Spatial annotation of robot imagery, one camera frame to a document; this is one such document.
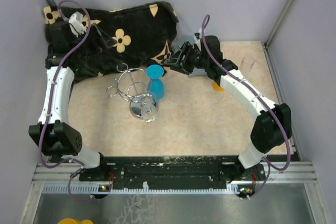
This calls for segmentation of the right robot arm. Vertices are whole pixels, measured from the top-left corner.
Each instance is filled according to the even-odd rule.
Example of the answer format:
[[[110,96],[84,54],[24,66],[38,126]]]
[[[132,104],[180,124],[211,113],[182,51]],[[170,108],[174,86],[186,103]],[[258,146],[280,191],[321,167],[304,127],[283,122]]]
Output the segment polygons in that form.
[[[162,65],[186,75],[203,71],[235,97],[253,118],[251,144],[238,156],[239,163],[234,167],[239,179],[248,179],[253,174],[253,167],[275,147],[285,144],[286,150],[290,151],[290,107],[285,103],[277,104],[254,88],[231,60],[223,58],[216,36],[205,36],[194,44],[186,41],[164,59]]]

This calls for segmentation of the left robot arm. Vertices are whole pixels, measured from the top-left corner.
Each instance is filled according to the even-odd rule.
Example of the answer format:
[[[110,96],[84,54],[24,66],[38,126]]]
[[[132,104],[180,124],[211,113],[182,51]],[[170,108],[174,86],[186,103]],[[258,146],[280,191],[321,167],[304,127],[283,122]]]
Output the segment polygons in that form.
[[[75,74],[67,65],[68,58],[85,43],[91,34],[103,39],[96,24],[85,30],[79,43],[59,60],[46,61],[47,88],[44,106],[36,125],[28,129],[38,146],[40,162],[45,168],[55,168],[65,162],[78,163],[98,180],[108,177],[109,167],[102,155],[82,143],[80,132],[69,125],[68,104]]]

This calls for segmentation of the clear champagne glass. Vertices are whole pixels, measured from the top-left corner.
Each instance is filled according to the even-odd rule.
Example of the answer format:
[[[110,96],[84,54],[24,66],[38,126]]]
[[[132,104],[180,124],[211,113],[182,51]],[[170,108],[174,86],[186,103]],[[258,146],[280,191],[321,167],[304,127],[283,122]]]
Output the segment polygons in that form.
[[[252,56],[245,56],[240,63],[241,72],[250,72],[255,64],[255,58]]]

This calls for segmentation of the orange wine glass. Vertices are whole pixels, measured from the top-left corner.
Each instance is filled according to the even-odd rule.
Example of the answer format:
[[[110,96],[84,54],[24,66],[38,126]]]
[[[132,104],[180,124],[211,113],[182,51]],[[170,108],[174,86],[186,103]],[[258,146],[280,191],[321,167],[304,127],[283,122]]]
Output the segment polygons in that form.
[[[220,87],[216,82],[212,83],[212,88],[213,88],[213,90],[215,90],[217,92],[223,92],[225,90],[222,87]]]

